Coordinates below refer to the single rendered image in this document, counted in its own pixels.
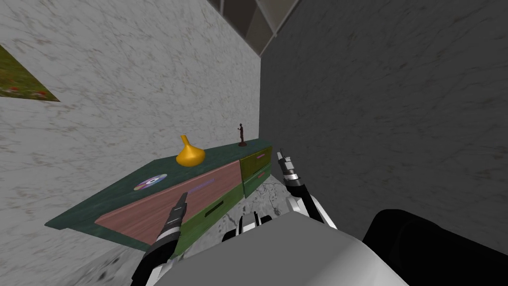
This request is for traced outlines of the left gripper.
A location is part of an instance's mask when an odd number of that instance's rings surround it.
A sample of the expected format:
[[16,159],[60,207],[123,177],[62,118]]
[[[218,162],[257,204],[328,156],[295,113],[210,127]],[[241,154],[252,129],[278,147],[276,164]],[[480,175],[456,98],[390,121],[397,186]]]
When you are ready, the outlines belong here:
[[188,192],[183,193],[178,202],[171,209],[169,217],[166,221],[167,230],[175,227],[180,227],[182,225],[182,221],[187,211],[187,203],[186,203],[187,196]]

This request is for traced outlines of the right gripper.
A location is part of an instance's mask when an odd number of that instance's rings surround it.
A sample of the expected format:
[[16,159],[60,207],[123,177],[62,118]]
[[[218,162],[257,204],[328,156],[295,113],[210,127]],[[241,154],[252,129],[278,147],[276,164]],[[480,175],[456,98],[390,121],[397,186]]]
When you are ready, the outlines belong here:
[[284,156],[284,151],[282,148],[277,152],[277,157],[278,157],[277,162],[283,173],[288,173],[294,170],[291,158]]

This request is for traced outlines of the brown drawer front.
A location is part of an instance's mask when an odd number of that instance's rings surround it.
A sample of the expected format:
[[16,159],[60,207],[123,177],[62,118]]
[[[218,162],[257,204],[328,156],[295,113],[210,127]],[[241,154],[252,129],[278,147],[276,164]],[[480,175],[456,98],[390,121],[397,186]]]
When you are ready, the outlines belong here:
[[151,245],[155,242],[171,209],[182,194],[211,179],[215,179],[214,183],[188,194],[186,199],[187,211],[183,222],[186,222],[190,216],[203,210],[241,183],[240,161],[234,161],[118,210],[111,211],[101,216],[95,223]]

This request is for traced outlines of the olive drawer front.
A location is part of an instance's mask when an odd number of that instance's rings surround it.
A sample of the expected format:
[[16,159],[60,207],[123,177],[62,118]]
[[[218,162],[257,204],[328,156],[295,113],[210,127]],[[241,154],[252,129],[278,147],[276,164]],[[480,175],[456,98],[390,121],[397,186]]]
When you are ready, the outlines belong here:
[[[256,157],[264,153],[265,156],[257,159]],[[257,151],[245,158],[240,159],[242,181],[246,181],[250,176],[259,171],[263,166],[271,162],[272,146]]]

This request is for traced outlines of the small green drawer front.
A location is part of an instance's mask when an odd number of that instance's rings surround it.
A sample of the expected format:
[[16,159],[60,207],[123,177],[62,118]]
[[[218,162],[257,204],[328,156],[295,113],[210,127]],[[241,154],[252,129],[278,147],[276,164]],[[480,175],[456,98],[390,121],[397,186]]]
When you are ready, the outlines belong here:
[[[271,163],[263,166],[259,171],[254,173],[245,182],[243,182],[243,193],[245,198],[248,198],[263,182],[265,182],[271,176],[271,166]],[[258,178],[258,175],[262,172],[265,172],[265,175]]]

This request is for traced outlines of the silver compact disc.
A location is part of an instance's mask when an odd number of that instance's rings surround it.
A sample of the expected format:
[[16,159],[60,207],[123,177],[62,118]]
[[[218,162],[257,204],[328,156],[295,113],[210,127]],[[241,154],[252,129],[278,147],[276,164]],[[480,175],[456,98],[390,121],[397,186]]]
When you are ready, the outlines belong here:
[[157,175],[157,176],[154,176],[154,177],[151,177],[141,183],[139,183],[138,185],[136,185],[133,190],[134,191],[138,191],[138,190],[142,190],[142,189],[146,189],[148,187],[151,187],[159,182],[161,182],[162,180],[164,180],[165,178],[167,177],[167,174],[166,173],[162,173],[160,175]]

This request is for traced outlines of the long green drawer front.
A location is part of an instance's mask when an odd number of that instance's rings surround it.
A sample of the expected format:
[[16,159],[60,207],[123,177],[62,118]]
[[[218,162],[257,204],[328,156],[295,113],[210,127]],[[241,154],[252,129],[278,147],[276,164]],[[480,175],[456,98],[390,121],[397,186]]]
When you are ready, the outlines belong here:
[[[235,206],[242,198],[243,184],[233,188],[231,191],[205,207],[198,213],[190,216],[181,226],[181,236],[178,240],[176,249],[172,255],[172,259],[183,254],[189,247],[191,247],[199,238],[203,236],[217,221],[219,221],[226,213]],[[210,216],[204,217],[205,213],[220,201],[224,201],[217,210]]]

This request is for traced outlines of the yellow vase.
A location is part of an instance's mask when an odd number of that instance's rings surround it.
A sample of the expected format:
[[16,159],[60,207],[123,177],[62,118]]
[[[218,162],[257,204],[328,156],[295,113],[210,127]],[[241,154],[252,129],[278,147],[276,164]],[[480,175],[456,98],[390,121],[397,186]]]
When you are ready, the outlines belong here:
[[194,167],[203,163],[206,157],[205,150],[191,145],[186,135],[182,135],[181,139],[184,148],[176,156],[176,162],[184,167]]

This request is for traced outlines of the dark green dresser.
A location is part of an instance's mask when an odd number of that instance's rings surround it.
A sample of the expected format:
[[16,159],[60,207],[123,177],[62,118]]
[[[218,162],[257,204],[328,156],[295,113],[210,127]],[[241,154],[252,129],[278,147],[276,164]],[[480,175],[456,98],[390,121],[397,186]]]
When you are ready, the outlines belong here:
[[[209,148],[205,151],[206,157],[203,163],[194,167],[179,165],[173,156],[156,159],[49,220],[46,226],[58,230],[68,228],[133,249],[146,251],[150,247],[149,244],[100,226],[96,224],[96,220],[111,211],[118,210],[234,161],[240,161],[240,159],[269,146],[272,145],[268,141],[254,139],[247,141],[246,146],[238,146],[237,143],[233,143]],[[162,173],[166,173],[167,177],[161,182],[146,189],[133,190],[139,183]]]

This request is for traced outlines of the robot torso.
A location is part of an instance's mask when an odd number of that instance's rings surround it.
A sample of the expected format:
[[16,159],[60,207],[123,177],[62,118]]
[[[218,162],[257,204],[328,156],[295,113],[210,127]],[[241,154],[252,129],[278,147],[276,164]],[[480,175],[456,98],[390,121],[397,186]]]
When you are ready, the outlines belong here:
[[408,286],[360,240],[298,212],[178,262],[154,286]]

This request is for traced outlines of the green wall picture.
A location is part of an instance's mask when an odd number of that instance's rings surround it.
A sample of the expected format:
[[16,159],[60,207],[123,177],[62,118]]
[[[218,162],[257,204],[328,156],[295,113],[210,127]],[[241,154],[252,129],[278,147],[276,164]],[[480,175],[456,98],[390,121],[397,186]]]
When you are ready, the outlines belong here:
[[0,97],[59,101],[2,45],[0,45]]

